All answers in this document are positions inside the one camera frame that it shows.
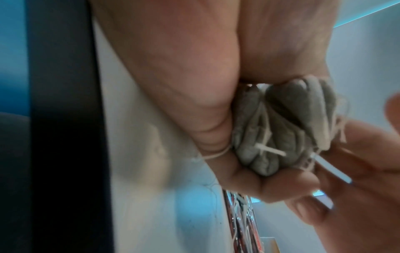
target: human hand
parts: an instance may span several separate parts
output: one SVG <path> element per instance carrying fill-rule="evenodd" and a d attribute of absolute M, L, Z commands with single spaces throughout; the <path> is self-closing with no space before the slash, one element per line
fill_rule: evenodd
<path fill-rule="evenodd" d="M 189 134 L 203 155 L 219 153 L 230 145 L 230 105 L 240 77 L 267 83 L 303 73 L 319 75 L 314 72 L 315 65 L 325 58 L 328 43 L 320 39 L 319 32 L 331 33 L 333 22 L 324 22 L 325 16 L 331 20 L 326 13 L 330 4 L 305 0 L 298 12 L 295 2 L 287 6 L 280 0 L 267 2 L 271 4 L 257 1 L 247 5 L 243 1 L 246 12 L 239 18 L 239 0 L 91 0 L 107 38 L 136 82 Z M 261 9 L 265 16 L 255 13 Z M 311 13 L 319 10 L 319 15 L 308 15 L 307 9 Z M 290 20 L 282 34 L 281 15 Z M 271 23 L 270 29 L 251 30 L 265 20 Z M 313 23 L 323 25 L 315 30 Z M 306 34 L 301 40 L 299 27 Z M 257 36 L 261 38 L 257 43 L 246 40 Z M 264 41 L 272 37 L 276 43 Z M 313 48 L 318 52 L 311 53 Z M 255 55 L 262 56 L 256 61 L 261 66 L 251 64 Z M 308 195 L 319 188 L 315 175 L 297 169 L 260 177 L 243 168 L 233 152 L 207 163 L 223 188 L 266 202 Z"/>
<path fill-rule="evenodd" d="M 400 134 L 400 93 L 388 101 L 386 116 Z M 333 209 L 311 196 L 286 204 L 315 227 L 328 253 L 400 252 L 400 136 L 350 121 L 346 138 L 321 156 L 352 183 L 322 166 L 316 173 Z"/>

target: crumpled gray fabric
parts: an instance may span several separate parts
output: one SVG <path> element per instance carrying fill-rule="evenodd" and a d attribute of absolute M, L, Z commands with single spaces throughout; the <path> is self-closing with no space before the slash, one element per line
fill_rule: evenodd
<path fill-rule="evenodd" d="M 232 148 L 243 166 L 262 176 L 301 167 L 317 150 L 328 150 L 336 123 L 336 94 L 330 80 L 306 76 L 265 93 L 241 87 L 232 103 Z M 286 152 L 260 151 L 256 143 Z"/>

